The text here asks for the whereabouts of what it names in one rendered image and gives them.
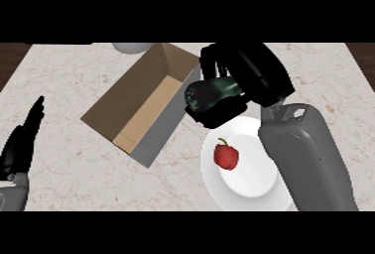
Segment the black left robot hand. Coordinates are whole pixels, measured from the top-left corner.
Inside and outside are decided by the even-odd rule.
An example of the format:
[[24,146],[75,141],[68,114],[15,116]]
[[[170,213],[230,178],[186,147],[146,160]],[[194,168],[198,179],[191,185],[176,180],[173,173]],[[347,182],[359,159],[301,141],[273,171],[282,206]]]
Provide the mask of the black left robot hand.
[[0,181],[9,176],[28,173],[34,156],[34,141],[44,118],[44,96],[40,96],[28,112],[22,125],[18,125],[8,138],[0,154]]

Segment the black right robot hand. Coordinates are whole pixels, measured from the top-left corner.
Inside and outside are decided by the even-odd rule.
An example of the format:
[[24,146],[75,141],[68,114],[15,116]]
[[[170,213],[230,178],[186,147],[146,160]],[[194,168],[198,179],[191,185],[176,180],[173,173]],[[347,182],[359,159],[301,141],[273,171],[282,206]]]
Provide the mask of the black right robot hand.
[[248,109],[254,101],[264,108],[294,93],[282,62],[264,43],[216,43],[201,50],[202,80],[230,76],[244,93],[230,96],[205,112],[186,113],[208,129],[216,129]]

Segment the dark green eggplant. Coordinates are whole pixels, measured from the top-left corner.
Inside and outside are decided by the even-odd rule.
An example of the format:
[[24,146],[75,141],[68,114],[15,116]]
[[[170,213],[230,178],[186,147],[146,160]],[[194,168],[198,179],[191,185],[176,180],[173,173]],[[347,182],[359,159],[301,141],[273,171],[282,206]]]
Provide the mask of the dark green eggplant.
[[230,76],[192,82],[185,91],[185,100],[194,112],[205,112],[222,99],[244,91]]

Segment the brown cardboard box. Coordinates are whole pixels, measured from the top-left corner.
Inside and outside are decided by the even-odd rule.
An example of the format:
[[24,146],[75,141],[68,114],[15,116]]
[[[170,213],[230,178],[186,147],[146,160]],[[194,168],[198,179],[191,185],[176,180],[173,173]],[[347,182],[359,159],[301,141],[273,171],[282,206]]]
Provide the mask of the brown cardboard box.
[[186,87],[199,79],[199,57],[158,43],[83,116],[87,125],[145,168],[186,114]]

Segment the white round plate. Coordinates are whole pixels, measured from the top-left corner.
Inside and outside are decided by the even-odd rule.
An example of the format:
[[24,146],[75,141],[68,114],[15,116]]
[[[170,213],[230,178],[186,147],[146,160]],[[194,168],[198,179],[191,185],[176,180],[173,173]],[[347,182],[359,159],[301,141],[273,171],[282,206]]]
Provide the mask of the white round plate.
[[[238,116],[210,131],[202,144],[204,184],[223,210],[287,211],[292,204],[279,169],[259,138],[260,127],[257,118]],[[239,151],[239,163],[232,171],[214,163],[220,138]]]

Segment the red bell pepper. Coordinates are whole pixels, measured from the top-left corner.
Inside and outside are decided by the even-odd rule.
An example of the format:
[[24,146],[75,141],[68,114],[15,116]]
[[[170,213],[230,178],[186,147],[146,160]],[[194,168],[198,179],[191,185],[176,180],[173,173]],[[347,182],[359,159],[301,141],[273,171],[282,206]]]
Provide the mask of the red bell pepper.
[[214,149],[214,163],[232,171],[239,163],[239,151],[229,145],[225,138],[220,138],[222,144]]

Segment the pale grey round object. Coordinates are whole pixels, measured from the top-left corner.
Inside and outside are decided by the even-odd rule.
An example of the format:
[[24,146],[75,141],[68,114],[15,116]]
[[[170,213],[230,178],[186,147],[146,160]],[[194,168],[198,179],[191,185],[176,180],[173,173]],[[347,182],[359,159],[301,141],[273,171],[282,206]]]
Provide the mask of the pale grey round object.
[[127,55],[143,53],[151,47],[152,43],[114,43],[114,48]]

